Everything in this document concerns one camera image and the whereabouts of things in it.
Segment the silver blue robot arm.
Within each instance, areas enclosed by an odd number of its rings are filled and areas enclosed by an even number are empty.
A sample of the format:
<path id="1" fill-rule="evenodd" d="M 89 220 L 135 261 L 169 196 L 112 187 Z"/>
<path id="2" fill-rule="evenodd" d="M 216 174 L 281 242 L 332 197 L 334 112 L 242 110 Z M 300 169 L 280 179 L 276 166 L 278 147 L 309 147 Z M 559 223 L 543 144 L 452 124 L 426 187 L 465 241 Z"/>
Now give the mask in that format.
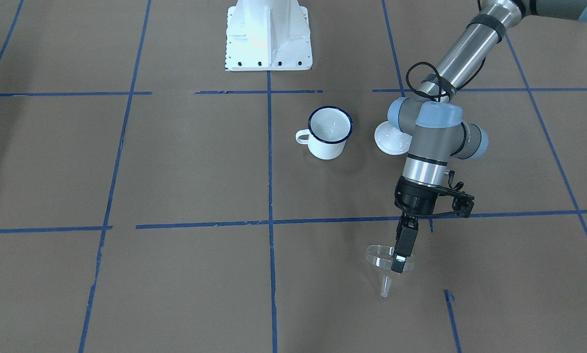
<path id="1" fill-rule="evenodd" d="M 452 99 L 482 68 L 486 56 L 502 42 L 507 31 L 527 16 L 565 19 L 587 23 L 587 0 L 481 0 L 479 13 L 419 87 L 406 77 L 412 98 L 396 99 L 387 121 L 398 132 L 411 137 L 405 167 L 395 188 L 395 205 L 402 212 L 390 270 L 401 273 L 412 255 L 419 230 L 418 221 L 434 218 L 439 197 L 453 199 L 450 214 L 468 218 L 474 197 L 453 185 L 452 158 L 475 159 L 486 152 L 488 135 L 479 126 L 463 120 L 461 107 Z"/>

